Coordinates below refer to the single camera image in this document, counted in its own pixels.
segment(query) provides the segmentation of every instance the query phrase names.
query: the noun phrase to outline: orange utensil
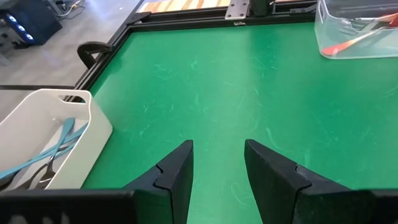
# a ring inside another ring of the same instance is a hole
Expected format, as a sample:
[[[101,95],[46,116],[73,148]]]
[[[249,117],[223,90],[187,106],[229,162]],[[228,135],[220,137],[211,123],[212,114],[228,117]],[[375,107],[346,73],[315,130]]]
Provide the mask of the orange utensil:
[[[386,15],[386,16],[382,16],[380,18],[377,19],[378,22],[391,22],[394,21],[398,18],[398,12],[391,14],[391,15]]]
[[[359,42],[359,41],[361,41],[361,40],[363,40],[363,39],[365,39],[365,38],[367,38],[367,37],[379,32],[380,30],[384,30],[384,29],[388,29],[388,28],[392,28],[392,27],[398,27],[398,13],[393,14],[393,15],[396,15],[396,18],[394,20],[392,20],[392,21],[389,21],[390,24],[388,26],[382,27],[382,28],[378,28],[378,29],[376,29],[374,31],[368,32],[367,34],[364,34],[364,35],[362,35],[360,37],[357,37],[357,38],[355,38],[353,40],[349,40],[349,41],[344,42],[342,44],[338,44],[338,45],[334,45],[334,46],[331,46],[331,47],[327,47],[327,48],[322,50],[322,53],[324,55],[328,55],[328,56],[336,55],[337,53],[347,49],[348,47],[351,47],[355,43],[357,43],[357,42]]]

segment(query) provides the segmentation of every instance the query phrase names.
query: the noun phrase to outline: orange spatula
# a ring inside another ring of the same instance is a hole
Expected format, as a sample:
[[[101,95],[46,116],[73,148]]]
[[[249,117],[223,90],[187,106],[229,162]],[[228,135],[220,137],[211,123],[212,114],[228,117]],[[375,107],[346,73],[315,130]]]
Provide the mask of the orange spatula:
[[[367,34],[364,34],[364,35],[362,35],[360,37],[357,37],[355,39],[349,40],[349,41],[344,42],[342,44],[338,44],[338,45],[334,45],[334,46],[331,46],[331,47],[327,47],[327,48],[322,50],[322,53],[324,55],[328,55],[328,56],[336,55],[337,53],[347,49],[348,47],[351,47],[355,43],[357,43],[357,42],[359,42],[359,41],[361,41],[361,40],[363,40],[363,39],[365,39],[365,38],[367,38],[367,37],[379,32],[380,30],[398,27],[398,13],[393,14],[393,15],[394,15],[394,19],[392,21],[391,20],[389,21],[390,23],[389,23],[388,26],[378,28],[378,29],[376,29],[374,31],[368,32]],[[393,15],[390,15],[388,17],[385,16],[385,18],[383,19],[383,22],[391,19]]]

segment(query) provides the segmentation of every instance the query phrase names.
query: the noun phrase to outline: clear plastic container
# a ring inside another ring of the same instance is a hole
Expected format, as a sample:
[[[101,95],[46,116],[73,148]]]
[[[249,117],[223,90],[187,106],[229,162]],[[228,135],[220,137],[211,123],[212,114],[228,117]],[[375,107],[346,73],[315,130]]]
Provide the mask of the clear plastic container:
[[[327,58],[397,57],[397,26],[397,0],[318,0],[315,33]]]

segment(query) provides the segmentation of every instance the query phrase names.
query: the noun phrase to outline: blue strap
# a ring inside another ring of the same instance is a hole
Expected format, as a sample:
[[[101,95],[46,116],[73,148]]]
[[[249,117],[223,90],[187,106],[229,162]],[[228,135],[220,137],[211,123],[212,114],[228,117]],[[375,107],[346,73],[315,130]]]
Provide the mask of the blue strap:
[[[74,125],[75,125],[74,118],[67,118],[65,120],[65,122],[63,123],[63,126],[62,126],[60,138],[59,138],[58,142],[55,144],[55,146],[54,146],[55,150],[53,151],[51,156],[57,155],[57,152],[60,150],[60,147],[61,147],[63,141],[68,136],[69,132],[73,129]]]
[[[64,139],[64,141],[63,141],[62,144],[68,143],[68,142],[70,142],[70,141],[72,141],[72,140],[74,140],[74,139],[76,139],[76,138],[79,138],[79,137],[83,134],[83,132],[85,131],[85,129],[87,128],[87,125],[88,125],[88,123],[85,124],[83,127],[81,127],[78,131],[76,131],[76,132],[74,132],[73,134],[71,134],[71,135],[69,135],[68,137],[66,137],[66,138]],[[58,155],[57,155],[55,158],[58,158],[58,157],[60,157],[61,155],[64,155],[66,152],[70,151],[70,150],[73,148],[73,146],[74,146],[75,144],[76,144],[76,143],[73,143],[73,144],[71,144],[70,146],[68,146],[64,151],[58,153]],[[5,171],[0,172],[0,179],[4,178],[4,177],[6,177],[6,176],[8,176],[8,175],[10,175],[10,174],[13,174],[13,173],[15,173],[15,172],[17,172],[17,171],[19,171],[19,170],[25,168],[25,167],[27,167],[27,166],[29,166],[29,165],[31,165],[31,164],[37,162],[37,161],[40,161],[40,160],[42,160],[42,159],[45,159],[45,158],[47,158],[48,156],[52,156],[53,152],[56,151],[56,150],[57,150],[57,149],[55,148],[55,146],[53,146],[53,147],[51,147],[50,149],[47,149],[45,152],[39,154],[39,155],[36,156],[35,158],[33,158],[33,159],[31,159],[31,160],[29,160],[29,161],[27,161],[27,162],[25,162],[25,163],[23,163],[23,164],[21,164],[21,165],[18,165],[18,166],[16,166],[16,167],[11,168],[11,169],[8,169],[8,170],[5,170]]]
[[[72,141],[72,140],[74,140],[74,139],[80,137],[80,136],[83,134],[83,132],[85,132],[85,130],[86,130],[86,128],[87,128],[87,125],[88,125],[88,123],[86,123],[85,125],[83,125],[83,127],[81,127],[79,130],[75,131],[75,132],[72,133],[71,135],[67,136],[67,137],[65,138],[65,140],[63,140],[62,144],[66,144],[66,143],[68,143],[68,142],[70,142],[70,141]],[[54,151],[54,149],[55,149],[55,146],[52,146],[51,148],[49,148],[49,149],[47,149],[46,151],[44,151],[44,152],[40,153],[39,155],[37,155],[37,157],[45,156],[45,155],[47,155],[48,153],[51,154],[51,153]]]

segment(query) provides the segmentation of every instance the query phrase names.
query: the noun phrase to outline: green table surface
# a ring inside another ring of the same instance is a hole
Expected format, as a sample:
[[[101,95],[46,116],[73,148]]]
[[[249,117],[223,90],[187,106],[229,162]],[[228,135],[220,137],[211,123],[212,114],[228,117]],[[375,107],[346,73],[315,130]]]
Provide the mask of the green table surface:
[[[91,89],[114,130],[84,188],[122,187],[185,139],[189,223],[261,222],[245,139],[352,189],[398,187],[397,90],[396,58],[326,59],[313,23],[135,33]]]

